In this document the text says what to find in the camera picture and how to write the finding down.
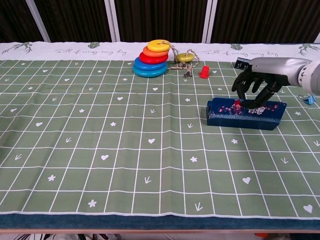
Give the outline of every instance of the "blue clip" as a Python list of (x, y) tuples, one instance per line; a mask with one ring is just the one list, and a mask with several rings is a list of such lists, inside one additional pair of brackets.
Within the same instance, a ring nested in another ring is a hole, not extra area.
[(313, 94), (309, 95), (308, 98), (306, 98), (305, 100), (303, 100), (306, 104), (308, 105), (312, 105), (314, 104), (314, 102), (316, 101), (316, 98)]

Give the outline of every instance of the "red ring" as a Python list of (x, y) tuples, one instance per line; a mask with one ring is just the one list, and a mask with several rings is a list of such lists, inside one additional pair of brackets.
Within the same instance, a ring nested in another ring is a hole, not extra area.
[(144, 64), (161, 64), (164, 63), (168, 59), (169, 55), (159, 56), (159, 57), (151, 57), (145, 55), (143, 52), (139, 55), (139, 60)]

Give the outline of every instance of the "small red cone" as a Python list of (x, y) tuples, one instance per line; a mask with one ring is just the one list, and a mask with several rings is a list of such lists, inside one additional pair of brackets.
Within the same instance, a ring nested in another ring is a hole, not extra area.
[(203, 66), (200, 74), (200, 78), (207, 79), (209, 77), (209, 67), (208, 66)]
[(269, 237), (268, 233), (255, 233), (254, 235), (260, 238), (265, 238), (265, 239)]

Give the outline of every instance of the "yellow ring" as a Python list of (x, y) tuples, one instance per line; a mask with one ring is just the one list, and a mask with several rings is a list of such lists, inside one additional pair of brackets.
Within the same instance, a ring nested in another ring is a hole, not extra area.
[(195, 55), (192, 53), (188, 53), (187, 55), (185, 53), (179, 53), (175, 57), (178, 62), (191, 62), (195, 58)]
[(158, 40), (152, 40), (148, 43), (147, 48), (152, 51), (152, 52), (165, 52), (168, 51), (170, 49), (170, 45), (166, 44), (166, 43), (162, 43), (161, 42), (168, 42), (166, 40), (162, 40), (162, 39), (158, 39)]

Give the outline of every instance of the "ring stacking toy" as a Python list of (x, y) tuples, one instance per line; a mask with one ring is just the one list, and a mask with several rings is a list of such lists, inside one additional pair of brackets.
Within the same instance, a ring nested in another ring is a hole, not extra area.
[(161, 64), (167, 61), (168, 55), (165, 56), (158, 56), (158, 57), (151, 57), (144, 55), (143, 52), (139, 55), (139, 60), (145, 64)]
[[(169, 51), (172, 50), (176, 66), (168, 66)], [(167, 70), (185, 69), (184, 78), (192, 77), (192, 69), (199, 64), (199, 57), (195, 51), (189, 49), (186, 53), (179, 51), (170, 42), (162, 39), (152, 40), (134, 60), (132, 71), (144, 78), (154, 78), (164, 74)]]
[(140, 59), (137, 57), (134, 60), (134, 66), (136, 69), (139, 69), (141, 71), (155, 71), (155, 70), (159, 70), (164, 68), (165, 66), (167, 66), (166, 62), (162, 62), (159, 64), (146, 64), (143, 63), (142, 61), (140, 61)]
[(162, 57), (165, 55), (169, 54), (169, 50), (168, 51), (160, 51), (160, 52), (156, 52), (156, 51), (150, 51), (148, 47), (144, 47), (143, 48), (143, 54), (152, 58), (157, 58), (157, 57)]
[(167, 42), (162, 39), (152, 40), (148, 43), (147, 48), (152, 52), (165, 52), (170, 50), (170, 45), (165, 44), (163, 42)]
[(170, 44), (164, 40), (153, 40), (143, 48), (134, 60), (132, 71), (143, 78), (155, 78), (168, 70)]
[(195, 58), (195, 55), (193, 55), (192, 53), (188, 53), (188, 54), (179, 53), (176, 56), (176, 60), (178, 62), (191, 62), (194, 58)]
[(132, 70), (133, 72), (143, 78), (154, 78), (154, 77), (158, 77), (162, 74), (164, 74), (168, 69), (167, 64), (165, 63), (165, 66), (157, 69), (157, 70), (152, 70), (152, 71), (146, 71), (146, 70), (141, 70), (139, 68), (137, 68), (135, 65), (133, 65)]

